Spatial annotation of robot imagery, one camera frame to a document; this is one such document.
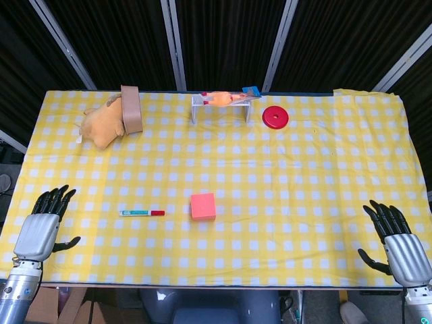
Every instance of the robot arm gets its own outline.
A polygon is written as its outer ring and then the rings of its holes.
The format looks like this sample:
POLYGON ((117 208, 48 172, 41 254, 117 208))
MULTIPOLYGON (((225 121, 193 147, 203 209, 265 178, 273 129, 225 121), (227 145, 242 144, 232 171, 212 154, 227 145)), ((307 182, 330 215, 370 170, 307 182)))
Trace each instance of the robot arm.
POLYGON ((393 275, 407 289, 408 311, 415 323, 432 324, 432 268, 419 238, 411 233, 404 215, 395 207, 370 201, 375 211, 363 206, 377 230, 387 255, 388 265, 375 262, 361 248, 358 253, 372 269, 393 275))
POLYGON ((52 252, 67 250, 80 241, 55 243, 61 219, 76 190, 63 196, 68 185, 42 194, 24 221, 13 252, 13 268, 0 292, 0 323, 23 323, 42 281, 43 261, 52 252))

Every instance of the clear plastic stand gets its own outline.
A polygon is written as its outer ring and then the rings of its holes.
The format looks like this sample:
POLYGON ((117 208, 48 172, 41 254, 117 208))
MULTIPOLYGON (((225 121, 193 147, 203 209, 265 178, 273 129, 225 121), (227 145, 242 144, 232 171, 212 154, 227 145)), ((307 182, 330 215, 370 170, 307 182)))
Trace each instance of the clear plastic stand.
MULTIPOLYGON (((196 109, 198 107, 204 106, 203 98, 199 94, 193 94, 191 99, 191 106, 192 106, 192 124, 196 125, 196 109)), ((226 107, 244 107, 244 117, 246 119, 246 123, 249 122, 250 111, 252 110, 252 105, 250 104, 250 100, 245 100, 240 103, 228 105, 226 107)))

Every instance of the orange toy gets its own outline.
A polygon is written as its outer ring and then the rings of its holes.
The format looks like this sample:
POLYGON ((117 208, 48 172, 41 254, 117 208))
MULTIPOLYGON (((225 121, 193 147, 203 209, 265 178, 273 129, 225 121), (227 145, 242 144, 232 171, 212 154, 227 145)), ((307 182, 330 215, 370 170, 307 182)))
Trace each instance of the orange toy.
POLYGON ((246 100, 248 96, 246 93, 233 94, 228 91, 203 92, 201 95, 204 97, 204 105, 216 107, 225 107, 234 101, 246 100))
POLYGON ((116 94, 99 108, 87 109, 80 127, 80 135, 105 149, 117 136, 124 135, 122 95, 116 94))

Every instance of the metal pole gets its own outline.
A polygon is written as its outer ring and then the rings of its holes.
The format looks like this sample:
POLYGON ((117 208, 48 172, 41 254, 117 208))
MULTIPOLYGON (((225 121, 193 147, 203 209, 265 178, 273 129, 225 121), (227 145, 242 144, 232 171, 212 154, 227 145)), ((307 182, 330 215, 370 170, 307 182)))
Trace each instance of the metal pole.
POLYGON ((386 92, 389 90, 409 68, 431 47, 432 24, 416 39, 411 47, 384 75, 384 77, 373 88, 373 91, 386 92))
POLYGON ((60 25, 57 23, 57 20, 54 18, 44 0, 29 0, 29 2, 33 6, 34 10, 36 10, 36 13, 39 15, 44 25, 48 28, 51 36, 55 39, 56 43, 63 51, 63 54, 66 56, 67 60, 72 65, 86 88, 89 90, 97 90, 90 74, 88 74, 86 68, 76 55, 74 48, 70 44, 63 30, 60 28, 60 25))
POLYGON ((165 31, 167 32, 169 53, 173 66, 175 85, 178 91, 186 91, 186 78, 184 75, 182 44, 178 30, 176 2, 173 0, 161 0, 165 31))
POLYGON ((10 146, 19 150, 21 153, 26 154, 27 147, 21 144, 20 142, 18 142, 15 138, 12 138, 11 136, 7 135, 3 130, 0 130, 0 138, 4 140, 6 143, 8 143, 10 146))
POLYGON ((279 24, 279 30, 276 34, 275 44, 273 46, 273 51, 271 52, 269 67, 267 68, 267 73, 265 74, 263 92, 269 92, 273 79, 275 77, 276 69, 279 65, 279 60, 284 49, 285 41, 290 31, 292 18, 296 12, 298 0, 287 0, 285 8, 283 9, 281 22, 279 24))

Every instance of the black backdrop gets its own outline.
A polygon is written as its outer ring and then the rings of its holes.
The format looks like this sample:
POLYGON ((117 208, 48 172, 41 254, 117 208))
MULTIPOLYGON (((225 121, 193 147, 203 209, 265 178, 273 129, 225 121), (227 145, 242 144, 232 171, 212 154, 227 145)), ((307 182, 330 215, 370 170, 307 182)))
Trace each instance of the black backdrop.
MULTIPOLYGON (((46 0, 98 89, 175 90, 159 0, 46 0)), ((285 0, 176 0, 188 90, 263 85, 285 0)), ((430 1, 299 0, 271 91, 371 90, 432 23, 430 1)), ((84 85, 28 1, 0 1, 0 129, 28 144, 47 90, 84 85)), ((404 100, 432 190, 432 53, 404 100)))
POLYGON ((47 90, 84 88, 28 1, 0 1, 0 129, 27 145, 47 90))
POLYGON ((432 23, 430 1, 299 1, 271 91, 371 90, 432 23))
POLYGON ((177 0, 188 90, 262 88, 285 0, 177 0))
POLYGON ((46 3, 98 89, 176 89, 159 0, 46 3))
POLYGON ((432 48, 430 48, 389 92, 404 102, 408 127, 426 185, 432 190, 432 48))

